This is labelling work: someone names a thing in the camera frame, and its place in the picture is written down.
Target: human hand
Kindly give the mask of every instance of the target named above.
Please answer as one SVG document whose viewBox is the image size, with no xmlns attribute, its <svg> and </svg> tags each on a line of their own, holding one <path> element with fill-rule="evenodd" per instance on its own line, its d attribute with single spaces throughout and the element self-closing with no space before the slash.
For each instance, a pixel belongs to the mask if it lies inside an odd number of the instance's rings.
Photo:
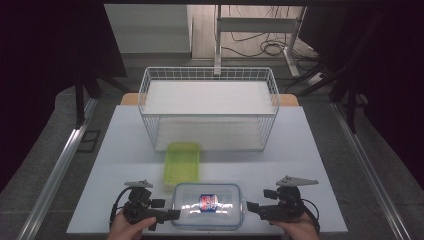
<svg viewBox="0 0 424 240">
<path fill-rule="evenodd" d="M 270 221 L 270 223 L 281 227 L 284 230 L 284 233 L 290 236 L 293 240 L 319 240 L 314 223 L 306 213 L 303 213 L 296 222 L 287 223 Z"/>
<path fill-rule="evenodd" d="M 131 225 L 124 214 L 120 211 L 113 220 L 107 240 L 132 240 L 140 239 L 143 229 L 153 225 L 156 218 L 146 218 L 134 225 Z"/>
</svg>

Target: white wire basket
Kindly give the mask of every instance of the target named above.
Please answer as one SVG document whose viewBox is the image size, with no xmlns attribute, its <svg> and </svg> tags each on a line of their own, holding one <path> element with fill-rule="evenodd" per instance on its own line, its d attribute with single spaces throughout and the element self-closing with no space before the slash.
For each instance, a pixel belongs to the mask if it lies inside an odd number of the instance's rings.
<svg viewBox="0 0 424 240">
<path fill-rule="evenodd" d="M 270 68 L 149 67 L 138 107 L 156 151 L 263 151 L 280 106 Z"/>
</svg>

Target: yellow-green plastic container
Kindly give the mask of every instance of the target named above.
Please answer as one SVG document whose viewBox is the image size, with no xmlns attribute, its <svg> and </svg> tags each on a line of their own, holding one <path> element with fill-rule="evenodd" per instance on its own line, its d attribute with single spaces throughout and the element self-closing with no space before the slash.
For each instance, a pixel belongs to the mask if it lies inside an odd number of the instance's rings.
<svg viewBox="0 0 424 240">
<path fill-rule="evenodd" d="M 177 142 L 168 145 L 163 181 L 168 186 L 199 181 L 200 147 L 196 143 Z"/>
</svg>

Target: container lid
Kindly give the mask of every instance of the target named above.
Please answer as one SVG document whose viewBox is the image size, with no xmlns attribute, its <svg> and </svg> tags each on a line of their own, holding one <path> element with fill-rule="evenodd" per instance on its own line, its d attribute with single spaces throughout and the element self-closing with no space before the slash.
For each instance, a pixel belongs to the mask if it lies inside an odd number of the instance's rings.
<svg viewBox="0 0 424 240">
<path fill-rule="evenodd" d="M 165 157 L 163 181 L 168 186 L 199 181 L 200 147 L 196 143 L 171 143 Z"/>
<path fill-rule="evenodd" d="M 180 218 L 172 223 L 188 230 L 236 230 L 243 222 L 242 206 L 236 184 L 182 183 L 173 196 Z"/>
</svg>

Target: label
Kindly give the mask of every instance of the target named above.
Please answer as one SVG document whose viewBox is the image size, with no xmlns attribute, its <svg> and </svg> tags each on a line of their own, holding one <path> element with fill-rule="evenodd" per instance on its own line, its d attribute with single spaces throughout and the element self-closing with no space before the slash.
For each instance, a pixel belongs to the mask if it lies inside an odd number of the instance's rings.
<svg viewBox="0 0 424 240">
<path fill-rule="evenodd" d="M 200 212 L 216 212 L 218 197 L 215 194 L 201 194 L 199 197 Z"/>
</svg>

